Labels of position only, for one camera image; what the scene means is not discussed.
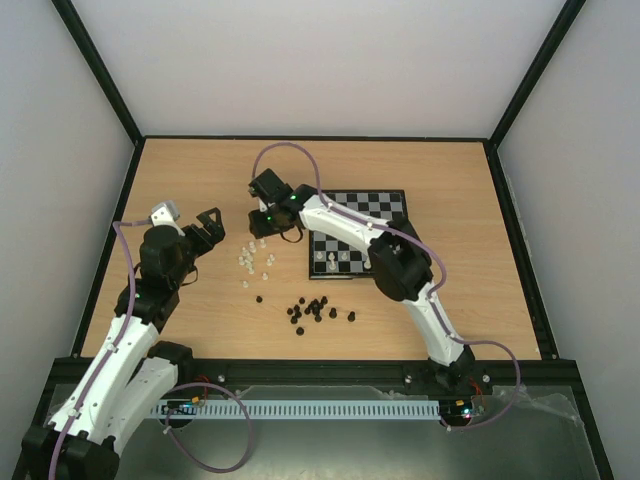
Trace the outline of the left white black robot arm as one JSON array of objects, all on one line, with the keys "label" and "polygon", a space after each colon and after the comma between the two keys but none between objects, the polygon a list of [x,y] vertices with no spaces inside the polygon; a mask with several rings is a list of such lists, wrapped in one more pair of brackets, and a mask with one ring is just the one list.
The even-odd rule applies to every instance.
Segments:
[{"label": "left white black robot arm", "polygon": [[179,303],[195,262],[225,237],[221,212],[200,213],[180,227],[171,201],[141,221],[146,231],[134,260],[122,247],[128,284],[106,338],[68,399],[44,426],[32,426],[21,448],[32,479],[112,479],[122,452],[151,408],[189,377],[190,348],[159,335]]}]

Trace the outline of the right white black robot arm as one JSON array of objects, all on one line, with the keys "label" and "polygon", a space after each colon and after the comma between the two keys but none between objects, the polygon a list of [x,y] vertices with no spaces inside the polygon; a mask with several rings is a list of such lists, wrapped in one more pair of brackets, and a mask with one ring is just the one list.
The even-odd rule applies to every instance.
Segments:
[{"label": "right white black robot arm", "polygon": [[292,189],[270,169],[253,177],[248,189],[260,202],[249,213],[255,238],[307,229],[358,250],[371,264],[376,287],[409,311],[426,344],[434,381],[450,392],[470,381],[475,357],[444,312],[433,279],[432,255],[408,218],[389,221],[361,214],[318,188],[303,184]]}]

